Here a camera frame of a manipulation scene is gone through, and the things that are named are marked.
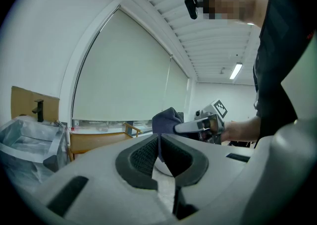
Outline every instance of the black shirt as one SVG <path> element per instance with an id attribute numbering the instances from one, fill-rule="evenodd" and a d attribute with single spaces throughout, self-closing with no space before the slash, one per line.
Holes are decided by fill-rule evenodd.
<path id="1" fill-rule="evenodd" d="M 297 119 L 281 81 L 305 51 L 316 27 L 304 17 L 306 10 L 296 0 L 268 0 L 254 65 L 259 139 Z"/>

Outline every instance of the sink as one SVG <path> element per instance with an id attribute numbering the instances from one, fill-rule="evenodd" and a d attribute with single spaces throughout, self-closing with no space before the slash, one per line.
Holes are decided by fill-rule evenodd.
<path id="1" fill-rule="evenodd" d="M 68 163 L 66 129 L 19 116 L 0 128 L 0 159 L 21 187 L 38 185 Z"/>

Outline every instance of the white ceiling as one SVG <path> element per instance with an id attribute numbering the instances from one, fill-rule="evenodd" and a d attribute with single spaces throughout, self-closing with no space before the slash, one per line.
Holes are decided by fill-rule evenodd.
<path id="1" fill-rule="evenodd" d="M 253 64 L 260 44 L 256 26 L 205 20 L 192 20 L 184 0 L 148 0 L 170 25 L 184 47 L 199 82 L 253 85 Z M 243 67 L 229 77 L 237 62 Z"/>

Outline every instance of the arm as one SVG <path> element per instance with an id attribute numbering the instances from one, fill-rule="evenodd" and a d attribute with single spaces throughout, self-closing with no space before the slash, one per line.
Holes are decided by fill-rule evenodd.
<path id="1" fill-rule="evenodd" d="M 256 141 L 260 134 L 261 119 L 255 116 L 249 121 L 226 122 L 221 141 Z"/>

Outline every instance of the black faucet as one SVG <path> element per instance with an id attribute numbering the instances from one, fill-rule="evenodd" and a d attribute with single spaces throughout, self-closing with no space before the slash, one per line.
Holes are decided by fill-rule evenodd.
<path id="1" fill-rule="evenodd" d="M 38 99 L 35 100 L 35 102 L 38 103 L 38 106 L 34 109 L 32 109 L 32 112 L 34 114 L 38 114 L 38 122 L 43 122 L 44 118 L 43 118 L 43 100 L 42 99 Z"/>

